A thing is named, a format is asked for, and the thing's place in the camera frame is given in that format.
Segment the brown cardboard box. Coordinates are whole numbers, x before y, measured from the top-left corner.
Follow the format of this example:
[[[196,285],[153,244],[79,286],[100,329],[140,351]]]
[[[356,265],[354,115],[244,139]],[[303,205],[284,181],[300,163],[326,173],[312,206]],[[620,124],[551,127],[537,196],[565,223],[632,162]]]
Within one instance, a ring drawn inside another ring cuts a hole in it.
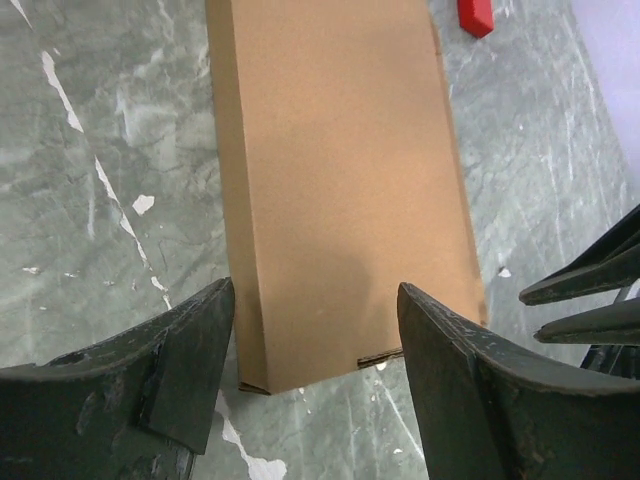
[[[403,282],[485,324],[427,3],[210,1],[206,20],[240,388],[399,352]]]

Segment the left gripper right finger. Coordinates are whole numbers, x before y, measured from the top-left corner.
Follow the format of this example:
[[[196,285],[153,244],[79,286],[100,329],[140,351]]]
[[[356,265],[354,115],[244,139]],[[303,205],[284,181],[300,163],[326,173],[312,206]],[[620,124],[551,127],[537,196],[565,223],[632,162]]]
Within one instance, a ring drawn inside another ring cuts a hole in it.
[[[635,479],[639,384],[527,350],[402,283],[397,314],[432,479]]]

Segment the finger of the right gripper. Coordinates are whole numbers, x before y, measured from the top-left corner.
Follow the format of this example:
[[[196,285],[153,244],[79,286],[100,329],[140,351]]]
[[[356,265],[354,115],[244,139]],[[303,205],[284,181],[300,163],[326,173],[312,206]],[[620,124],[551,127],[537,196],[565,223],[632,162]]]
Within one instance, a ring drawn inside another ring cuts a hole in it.
[[[519,293],[527,306],[631,286],[639,279],[639,206],[574,261]]]
[[[542,326],[534,338],[541,343],[638,344],[639,299],[568,316]]]

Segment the red rectangular block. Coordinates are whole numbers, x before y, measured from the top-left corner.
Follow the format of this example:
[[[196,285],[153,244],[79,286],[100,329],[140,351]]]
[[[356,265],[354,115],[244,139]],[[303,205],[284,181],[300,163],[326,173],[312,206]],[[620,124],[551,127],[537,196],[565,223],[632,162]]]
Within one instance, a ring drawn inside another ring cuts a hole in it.
[[[491,0],[458,0],[457,11],[460,27],[474,38],[484,38],[494,30]]]

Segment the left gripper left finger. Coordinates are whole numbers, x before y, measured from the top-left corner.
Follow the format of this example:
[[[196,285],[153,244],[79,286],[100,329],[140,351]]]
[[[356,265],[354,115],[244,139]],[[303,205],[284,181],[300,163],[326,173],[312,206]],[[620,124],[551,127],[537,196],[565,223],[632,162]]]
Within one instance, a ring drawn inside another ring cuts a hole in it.
[[[207,447],[235,295],[181,304],[46,364],[1,372],[5,479],[188,479]]]

